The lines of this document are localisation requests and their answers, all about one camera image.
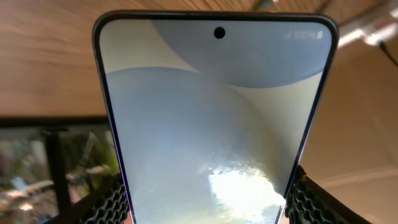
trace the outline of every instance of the blurred background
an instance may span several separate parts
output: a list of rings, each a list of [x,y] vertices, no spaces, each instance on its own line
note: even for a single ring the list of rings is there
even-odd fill
[[[383,40],[398,60],[397,0],[2,0],[1,223],[42,223],[58,214],[51,144],[39,120],[33,128],[11,121],[106,116],[91,31],[115,9],[316,12],[334,19],[339,49],[301,165],[371,223],[398,222],[398,67],[378,46]],[[59,132],[72,202],[118,172],[103,121]]]

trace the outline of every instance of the phone frame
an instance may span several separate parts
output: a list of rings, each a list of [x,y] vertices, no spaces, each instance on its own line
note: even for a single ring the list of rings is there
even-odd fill
[[[124,170],[123,157],[119,145],[118,132],[116,130],[116,123],[113,117],[111,100],[109,97],[108,85],[106,83],[105,70],[100,51],[100,35],[102,28],[111,21],[118,19],[167,19],[167,20],[207,20],[207,21],[264,21],[264,22],[317,22],[325,25],[331,32],[331,47],[328,59],[323,69],[322,77],[318,86],[317,93],[313,105],[311,107],[310,115],[304,129],[302,140],[290,173],[289,181],[285,189],[284,198],[286,198],[292,178],[301,160],[305,144],[308,139],[315,113],[318,108],[318,103],[323,92],[323,87],[328,76],[328,72],[333,61],[333,57],[338,45],[338,26],[335,21],[327,16],[315,14],[292,14],[292,13],[273,13],[273,12],[216,12],[216,11],[142,11],[142,10],[120,10],[111,11],[102,15],[94,24],[92,33],[92,43],[95,55],[96,66],[98,70],[99,80],[105,101],[106,112],[108,114],[109,125],[113,134],[114,147],[116,155],[118,156],[119,168],[123,178],[124,186],[127,193],[127,201],[130,208],[132,221],[136,223],[134,216],[133,204],[129,191],[128,182],[126,181],[126,172]]]

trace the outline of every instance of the wooden ceiling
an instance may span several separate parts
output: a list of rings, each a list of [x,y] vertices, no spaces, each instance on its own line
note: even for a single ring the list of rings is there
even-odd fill
[[[332,0],[339,24],[383,0]],[[104,115],[91,29],[115,9],[247,11],[256,0],[9,0],[0,2],[0,116]],[[279,0],[277,12],[313,12],[320,0]]]

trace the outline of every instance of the phone wallpaper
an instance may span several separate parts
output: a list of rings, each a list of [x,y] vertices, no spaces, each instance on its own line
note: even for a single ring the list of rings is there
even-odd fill
[[[99,46],[137,224],[275,223],[330,31],[117,20]]]

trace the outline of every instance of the phone screen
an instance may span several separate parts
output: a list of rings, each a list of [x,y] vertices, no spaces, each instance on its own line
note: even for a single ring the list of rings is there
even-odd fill
[[[316,22],[108,22],[104,88],[136,223],[275,223],[331,44]]]

